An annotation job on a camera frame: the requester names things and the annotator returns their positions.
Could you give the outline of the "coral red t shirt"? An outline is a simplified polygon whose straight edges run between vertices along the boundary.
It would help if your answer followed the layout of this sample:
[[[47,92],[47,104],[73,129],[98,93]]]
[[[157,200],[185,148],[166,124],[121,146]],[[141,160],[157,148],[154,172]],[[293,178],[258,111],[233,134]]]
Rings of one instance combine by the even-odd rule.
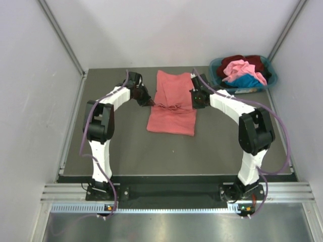
[[[172,75],[159,70],[156,76],[155,105],[151,107],[147,130],[194,136],[196,110],[192,107],[190,73]]]

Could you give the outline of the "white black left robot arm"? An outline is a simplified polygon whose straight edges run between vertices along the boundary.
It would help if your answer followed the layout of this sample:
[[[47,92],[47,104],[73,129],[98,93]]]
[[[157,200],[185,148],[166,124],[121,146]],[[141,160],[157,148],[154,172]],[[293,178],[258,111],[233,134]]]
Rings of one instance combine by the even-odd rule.
[[[110,166],[110,142],[115,132],[115,112],[132,99],[141,107],[154,105],[143,84],[142,75],[127,71],[126,79],[111,92],[86,103],[80,156],[92,159],[93,174],[89,184],[104,200],[111,199],[115,192]]]

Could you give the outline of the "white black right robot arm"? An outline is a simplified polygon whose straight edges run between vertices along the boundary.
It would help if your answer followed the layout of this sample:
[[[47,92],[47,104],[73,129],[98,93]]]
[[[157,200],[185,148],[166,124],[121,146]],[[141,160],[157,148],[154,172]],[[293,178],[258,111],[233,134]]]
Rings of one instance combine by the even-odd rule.
[[[258,187],[259,173],[263,159],[275,140],[275,132],[269,112],[256,108],[229,94],[226,90],[212,92],[203,81],[205,75],[191,75],[193,89],[190,90],[192,107],[201,109],[215,108],[238,125],[238,142],[243,150],[241,168],[234,183],[225,188],[223,197],[230,202],[246,200]]]

